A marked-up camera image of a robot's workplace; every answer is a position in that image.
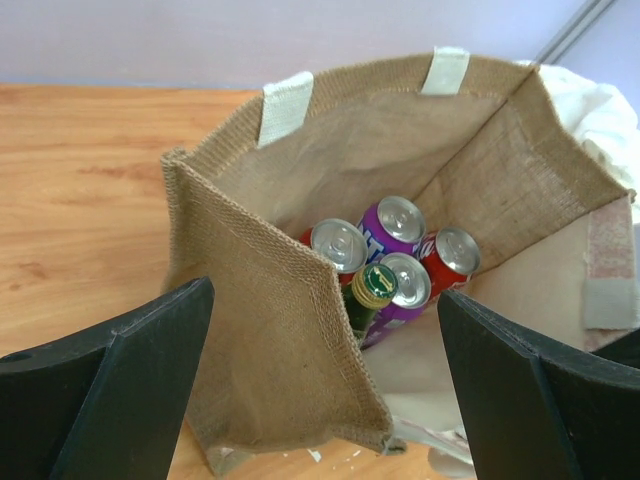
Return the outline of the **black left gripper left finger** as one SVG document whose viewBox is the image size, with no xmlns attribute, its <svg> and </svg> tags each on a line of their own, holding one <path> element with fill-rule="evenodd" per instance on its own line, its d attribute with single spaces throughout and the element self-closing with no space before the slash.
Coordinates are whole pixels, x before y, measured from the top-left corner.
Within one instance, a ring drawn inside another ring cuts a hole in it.
<svg viewBox="0 0 640 480">
<path fill-rule="evenodd" d="M 208 278 L 190 280 L 2 357 L 2 478 L 166 478 L 214 298 Z"/>
</svg>

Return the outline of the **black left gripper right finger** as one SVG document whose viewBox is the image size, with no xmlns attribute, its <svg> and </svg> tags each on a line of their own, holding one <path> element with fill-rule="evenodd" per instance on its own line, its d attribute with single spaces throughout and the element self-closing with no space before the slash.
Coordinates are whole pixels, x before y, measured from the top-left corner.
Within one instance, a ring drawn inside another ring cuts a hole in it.
<svg viewBox="0 0 640 480">
<path fill-rule="evenodd" d="M 458 291 L 437 310 L 477 478 L 638 478 L 638 332 L 588 353 Z"/>
</svg>

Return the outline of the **burlap canvas tote bag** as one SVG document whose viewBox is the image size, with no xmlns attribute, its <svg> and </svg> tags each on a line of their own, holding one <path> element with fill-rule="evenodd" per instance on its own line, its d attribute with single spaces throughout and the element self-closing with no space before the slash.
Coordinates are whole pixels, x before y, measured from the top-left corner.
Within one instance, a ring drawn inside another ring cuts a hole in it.
<svg viewBox="0 0 640 480">
<path fill-rule="evenodd" d="M 318 221 L 358 220 L 389 195 L 431 229 L 458 226 L 481 264 L 463 294 L 583 351 L 639 332 L 636 190 L 518 248 L 512 234 L 429 219 L 401 178 L 480 130 L 461 99 L 457 48 L 303 72 L 268 84 L 192 150 L 166 153 L 173 289 L 208 276 L 213 318 L 188 421 L 211 467 L 338 437 L 391 454 L 434 446 L 474 468 L 435 307 L 367 351 L 350 332 L 335 269 L 299 242 Z"/>
</svg>

